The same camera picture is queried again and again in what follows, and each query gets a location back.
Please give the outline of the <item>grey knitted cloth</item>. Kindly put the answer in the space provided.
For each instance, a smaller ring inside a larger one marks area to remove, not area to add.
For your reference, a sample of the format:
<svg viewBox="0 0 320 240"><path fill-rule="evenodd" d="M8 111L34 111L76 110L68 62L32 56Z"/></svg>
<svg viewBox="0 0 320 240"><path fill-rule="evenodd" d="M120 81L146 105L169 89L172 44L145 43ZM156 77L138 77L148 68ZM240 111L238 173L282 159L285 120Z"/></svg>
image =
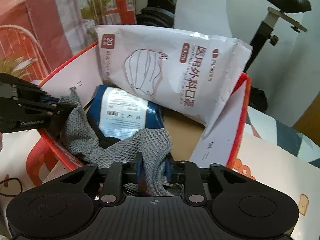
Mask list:
<svg viewBox="0 0 320 240"><path fill-rule="evenodd" d="M72 108L61 132L61 140L69 153L81 154L84 161L109 168L113 163L133 161L142 154L145 173L145 192L151 196L173 196L181 186L170 184L164 175L165 157L172 150L172 141L164 128L140 129L133 136L104 149L90 126L76 91L62 96L59 103Z"/></svg>

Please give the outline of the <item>blue packaged item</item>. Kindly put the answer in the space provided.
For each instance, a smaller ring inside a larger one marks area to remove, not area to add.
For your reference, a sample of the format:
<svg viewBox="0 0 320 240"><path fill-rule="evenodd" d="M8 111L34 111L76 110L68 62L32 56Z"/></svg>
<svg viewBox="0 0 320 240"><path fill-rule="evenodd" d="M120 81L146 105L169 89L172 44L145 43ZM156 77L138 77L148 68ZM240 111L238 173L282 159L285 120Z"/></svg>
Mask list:
<svg viewBox="0 0 320 240"><path fill-rule="evenodd" d="M140 129L164 127L159 105L109 85L99 85L87 120L97 136L120 140Z"/></svg>

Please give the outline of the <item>white face mask pack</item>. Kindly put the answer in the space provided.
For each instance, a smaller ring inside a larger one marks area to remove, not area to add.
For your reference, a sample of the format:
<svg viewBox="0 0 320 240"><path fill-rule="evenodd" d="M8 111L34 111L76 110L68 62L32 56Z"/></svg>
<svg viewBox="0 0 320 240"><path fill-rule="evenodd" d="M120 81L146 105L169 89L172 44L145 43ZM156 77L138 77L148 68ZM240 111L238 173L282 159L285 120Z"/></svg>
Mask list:
<svg viewBox="0 0 320 240"><path fill-rule="evenodd" d="M104 79L212 126L251 56L242 40L145 25L98 25Z"/></svg>

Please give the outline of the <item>black white sock bundle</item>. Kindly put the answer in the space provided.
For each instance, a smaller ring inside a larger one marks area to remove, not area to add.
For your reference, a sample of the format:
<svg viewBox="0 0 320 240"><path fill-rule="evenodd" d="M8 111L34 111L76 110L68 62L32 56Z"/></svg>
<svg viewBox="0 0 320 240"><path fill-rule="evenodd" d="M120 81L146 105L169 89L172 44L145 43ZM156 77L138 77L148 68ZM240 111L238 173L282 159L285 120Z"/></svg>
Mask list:
<svg viewBox="0 0 320 240"><path fill-rule="evenodd" d="M105 137L105 136L98 136L99 146L103 149L107 149L108 147L114 145L115 143L119 142L120 139L115 137Z"/></svg>

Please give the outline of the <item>green artificial plant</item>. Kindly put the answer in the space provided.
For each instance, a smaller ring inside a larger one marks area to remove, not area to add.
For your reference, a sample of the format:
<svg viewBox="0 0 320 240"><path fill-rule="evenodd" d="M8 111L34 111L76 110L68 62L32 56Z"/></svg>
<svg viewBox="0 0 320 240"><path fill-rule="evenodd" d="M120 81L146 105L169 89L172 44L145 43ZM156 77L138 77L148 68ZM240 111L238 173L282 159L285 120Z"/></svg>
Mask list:
<svg viewBox="0 0 320 240"><path fill-rule="evenodd" d="M5 57L0 60L0 72L22 79L29 74L26 68L34 62L37 62L37 58L25 60L24 57L16 59Z"/></svg>

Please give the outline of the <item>red strawberry cardboard box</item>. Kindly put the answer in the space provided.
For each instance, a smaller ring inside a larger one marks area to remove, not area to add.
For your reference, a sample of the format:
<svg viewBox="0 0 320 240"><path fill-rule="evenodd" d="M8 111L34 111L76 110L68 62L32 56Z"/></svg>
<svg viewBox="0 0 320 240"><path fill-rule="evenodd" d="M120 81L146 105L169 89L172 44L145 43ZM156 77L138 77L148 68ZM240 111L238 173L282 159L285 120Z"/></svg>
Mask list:
<svg viewBox="0 0 320 240"><path fill-rule="evenodd" d="M39 85L56 98L69 94L74 87L86 107L101 83L98 45L94 43L56 68ZM151 102L146 104L139 122L146 128L164 126L169 131L175 160L189 160L203 168L213 163L233 168L244 133L250 88L250 78L242 74L207 138L200 124Z"/></svg>

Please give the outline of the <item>white curved board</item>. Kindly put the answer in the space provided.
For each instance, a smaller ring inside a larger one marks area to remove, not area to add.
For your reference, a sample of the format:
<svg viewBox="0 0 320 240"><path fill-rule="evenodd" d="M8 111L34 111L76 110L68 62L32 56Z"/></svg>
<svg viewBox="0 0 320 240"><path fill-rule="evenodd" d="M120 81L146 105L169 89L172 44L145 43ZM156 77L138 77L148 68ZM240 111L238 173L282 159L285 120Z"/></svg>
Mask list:
<svg viewBox="0 0 320 240"><path fill-rule="evenodd" d="M226 0L177 0L174 28L232 37Z"/></svg>

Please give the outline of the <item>black exercise bike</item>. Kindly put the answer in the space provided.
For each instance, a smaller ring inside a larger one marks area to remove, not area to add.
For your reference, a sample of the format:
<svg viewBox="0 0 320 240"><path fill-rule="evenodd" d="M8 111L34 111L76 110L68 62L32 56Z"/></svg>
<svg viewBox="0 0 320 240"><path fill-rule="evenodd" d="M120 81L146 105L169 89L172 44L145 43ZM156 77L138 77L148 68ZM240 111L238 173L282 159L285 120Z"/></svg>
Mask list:
<svg viewBox="0 0 320 240"><path fill-rule="evenodd" d="M176 0L174 27L240 39L251 106L292 124L319 93L319 0Z"/></svg>

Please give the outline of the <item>wooden door frame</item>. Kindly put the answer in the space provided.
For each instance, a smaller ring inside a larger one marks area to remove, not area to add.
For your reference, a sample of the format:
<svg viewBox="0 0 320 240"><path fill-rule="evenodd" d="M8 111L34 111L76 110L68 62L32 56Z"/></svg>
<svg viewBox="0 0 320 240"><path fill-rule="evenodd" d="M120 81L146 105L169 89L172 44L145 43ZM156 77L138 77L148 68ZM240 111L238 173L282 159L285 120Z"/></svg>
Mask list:
<svg viewBox="0 0 320 240"><path fill-rule="evenodd" d="M315 97L312 104L293 125L298 132L306 135L319 145L320 141L320 93Z"/></svg>

